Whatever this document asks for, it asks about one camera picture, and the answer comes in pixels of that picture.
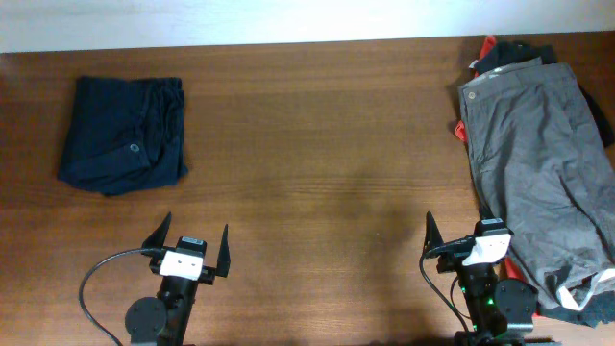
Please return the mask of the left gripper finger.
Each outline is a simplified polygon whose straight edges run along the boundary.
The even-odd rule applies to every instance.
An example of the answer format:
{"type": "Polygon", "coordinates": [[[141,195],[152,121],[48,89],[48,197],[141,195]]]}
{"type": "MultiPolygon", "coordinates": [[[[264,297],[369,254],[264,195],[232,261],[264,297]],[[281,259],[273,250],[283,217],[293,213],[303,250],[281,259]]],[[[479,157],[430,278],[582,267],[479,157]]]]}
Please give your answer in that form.
{"type": "Polygon", "coordinates": [[[171,221],[172,213],[169,212],[158,227],[142,242],[141,247],[145,249],[163,249],[171,221]]]}
{"type": "Polygon", "coordinates": [[[230,271],[231,266],[231,255],[230,255],[230,247],[229,247],[229,225],[226,224],[222,238],[220,243],[220,248],[217,257],[217,266],[215,270],[215,275],[217,277],[227,278],[230,271]]]}

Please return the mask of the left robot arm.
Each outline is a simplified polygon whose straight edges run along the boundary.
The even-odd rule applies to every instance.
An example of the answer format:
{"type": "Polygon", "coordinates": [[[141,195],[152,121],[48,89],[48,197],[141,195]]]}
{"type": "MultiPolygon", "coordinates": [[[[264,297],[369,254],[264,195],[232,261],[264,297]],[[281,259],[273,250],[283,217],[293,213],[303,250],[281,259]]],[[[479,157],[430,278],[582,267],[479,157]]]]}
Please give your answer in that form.
{"type": "Polygon", "coordinates": [[[205,265],[204,240],[182,236],[174,247],[164,244],[171,219],[167,214],[142,243],[152,251],[149,267],[161,276],[161,283],[156,296],[135,301],[125,315],[125,328],[135,346],[182,345],[198,286],[212,285],[216,278],[229,274],[228,228],[222,234],[217,263],[210,267],[205,265]]]}

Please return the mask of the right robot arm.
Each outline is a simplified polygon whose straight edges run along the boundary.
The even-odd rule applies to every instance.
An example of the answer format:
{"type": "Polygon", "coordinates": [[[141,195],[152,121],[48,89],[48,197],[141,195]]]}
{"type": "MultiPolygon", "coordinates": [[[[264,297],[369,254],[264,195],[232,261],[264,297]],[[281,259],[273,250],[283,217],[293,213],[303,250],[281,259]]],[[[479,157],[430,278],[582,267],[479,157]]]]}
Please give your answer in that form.
{"type": "Polygon", "coordinates": [[[459,320],[462,330],[456,345],[524,345],[533,331],[537,289],[519,279],[502,279],[495,267],[508,253],[513,232],[500,218],[483,219],[474,232],[446,242],[431,212],[426,214],[426,235],[419,270],[426,283],[459,320]],[[453,286],[460,288],[469,319],[435,286],[424,261],[436,259],[439,274],[454,273],[453,286]]]}

